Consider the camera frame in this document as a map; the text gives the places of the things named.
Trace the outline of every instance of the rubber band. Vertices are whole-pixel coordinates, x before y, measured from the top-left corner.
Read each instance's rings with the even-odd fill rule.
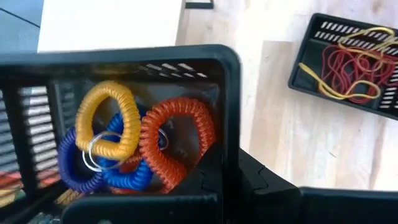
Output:
[[[307,74],[309,74],[312,78],[314,78],[318,82],[319,90],[326,96],[329,96],[330,98],[336,99],[336,100],[345,100],[347,98],[352,98],[352,97],[363,97],[363,98],[368,98],[368,99],[376,99],[380,96],[381,90],[380,88],[374,84],[373,82],[369,82],[366,80],[358,80],[354,82],[347,90],[345,94],[340,94],[334,89],[332,89],[329,85],[327,85],[322,79],[318,77],[318,75],[311,69],[308,68],[306,65],[303,63],[298,63],[298,66]],[[361,93],[353,93],[350,94],[351,91],[355,88],[356,85],[363,83],[367,84],[371,87],[373,87],[376,91],[376,94],[373,96],[369,96],[366,94],[361,94]]]
[[[346,47],[343,45],[343,42],[350,38],[364,34],[366,35],[367,33],[375,30],[387,32],[389,36],[383,43],[377,44],[371,49]],[[381,85],[396,86],[398,84],[398,82],[388,83],[388,80],[395,69],[395,65],[398,64],[398,58],[384,55],[384,52],[387,50],[388,46],[392,44],[398,44],[398,42],[394,41],[394,39],[394,31],[386,27],[373,27],[370,29],[361,30],[354,34],[340,38],[337,45],[329,45],[323,50],[323,65],[322,74],[320,77],[303,63],[299,63],[298,66],[318,82],[318,89],[324,95],[336,100],[349,99],[350,101],[358,104],[367,103],[369,100],[380,97]],[[328,60],[326,60],[325,52],[334,47],[337,49],[334,50],[328,56]],[[377,62],[371,66],[369,59],[365,57],[376,59]],[[347,66],[353,68],[351,73],[346,72],[345,69]],[[330,70],[327,74],[325,74],[326,67],[328,67]],[[325,82],[330,75],[332,75],[331,86]],[[359,84],[365,84],[369,86],[366,94],[353,93],[353,90]]]

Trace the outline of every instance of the black plastic tray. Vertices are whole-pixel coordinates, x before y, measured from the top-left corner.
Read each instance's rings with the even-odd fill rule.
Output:
[[[337,41],[341,37],[357,32],[361,29],[368,29],[371,27],[378,27],[378,25],[352,21],[325,14],[314,14],[308,25],[300,50],[298,51],[294,67],[289,78],[289,88],[398,120],[398,88],[381,88],[381,96],[378,99],[371,100],[363,105],[352,103],[348,100],[335,100],[319,93],[317,81],[310,75],[306,74],[298,66],[300,62],[303,62],[316,74],[320,74],[322,69],[322,50],[325,47],[331,44],[337,44]],[[370,32],[368,35],[361,35],[353,39],[348,39],[345,42],[345,45],[370,49],[372,46],[381,43],[385,38],[387,38],[387,35],[384,35],[384,33]],[[393,45],[391,48],[386,50],[386,54],[398,56],[398,46]],[[389,82],[394,79],[398,79],[398,67],[395,68]],[[365,92],[366,90],[367,88],[365,87],[360,91]]]

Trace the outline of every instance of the coiled keychain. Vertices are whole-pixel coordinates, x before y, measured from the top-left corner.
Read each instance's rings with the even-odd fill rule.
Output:
[[[79,152],[76,144],[76,130],[70,128],[58,147],[58,166],[61,179],[66,185],[79,193],[90,193],[103,185],[103,174],[97,172],[89,180],[83,180],[71,172],[73,154]]]
[[[198,100],[185,97],[175,98],[155,105],[142,119],[140,152],[148,166],[164,183],[162,193],[168,193],[185,177],[184,165],[164,155],[157,145],[160,125],[174,115],[191,116],[199,138],[199,156],[201,159],[207,149],[215,142],[215,130],[209,111]]]
[[[141,122],[131,91],[116,82],[101,82],[92,88],[81,102],[76,115],[76,145],[88,152],[90,142],[94,138],[91,126],[95,110],[107,97],[112,97],[118,102],[124,121],[124,130],[119,143],[99,140],[93,146],[93,154],[124,161],[136,150]]]
[[[140,110],[141,116],[144,115],[144,110]],[[123,132],[123,118],[120,113],[117,113],[113,116],[112,120],[109,122],[108,127],[106,128],[107,131],[121,134]],[[160,129],[159,134],[161,136],[159,145],[160,150],[167,148],[169,145],[169,140],[167,139],[166,134]],[[106,136],[105,140],[118,142],[118,138],[115,136]],[[132,164],[128,165],[130,171],[135,169],[135,171],[130,173],[120,173],[120,169],[111,169],[111,170],[104,170],[104,181],[110,187],[116,187],[119,189],[129,189],[129,190],[144,190],[152,180],[153,172],[148,168],[147,164],[144,160],[141,159],[140,155],[135,155],[132,159],[128,159],[128,161],[136,161],[140,159],[141,161],[138,163],[138,166],[131,167]],[[103,167],[110,167],[114,166],[116,161],[111,161],[102,157],[98,158],[98,162],[100,166]]]

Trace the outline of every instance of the blue coil keychain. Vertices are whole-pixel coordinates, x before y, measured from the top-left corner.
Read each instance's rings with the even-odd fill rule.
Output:
[[[145,116],[146,110],[139,107],[141,118]],[[122,134],[123,133],[123,118],[120,113],[116,113],[106,128],[109,133]],[[119,137],[116,135],[109,135],[104,137],[105,140],[119,142]],[[165,149],[169,145],[167,135],[159,131],[159,147]],[[98,157],[99,167],[118,167],[118,162],[109,160],[103,157]],[[103,169],[103,180],[110,187],[129,190],[144,190],[151,182],[154,173],[147,166],[142,159],[135,171],[130,173],[120,173],[119,169]]]

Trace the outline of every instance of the yellow rubber band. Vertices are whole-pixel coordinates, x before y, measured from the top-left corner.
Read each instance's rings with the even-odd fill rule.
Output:
[[[329,96],[330,98],[336,99],[336,100],[345,100],[348,98],[352,97],[363,97],[363,98],[368,98],[368,99],[376,99],[380,96],[381,90],[380,88],[374,84],[373,82],[369,82],[366,80],[358,80],[354,82],[347,90],[345,94],[338,93],[334,89],[332,89],[330,86],[328,86],[319,76],[311,69],[308,68],[306,65],[303,63],[298,63],[298,66],[304,71],[307,72],[312,78],[314,78],[318,82],[318,87],[319,90],[326,96]],[[360,93],[353,93],[349,94],[351,90],[355,88],[356,85],[363,83],[367,84],[371,87],[373,87],[376,90],[376,94],[374,96],[366,95],[366,94],[360,94]]]

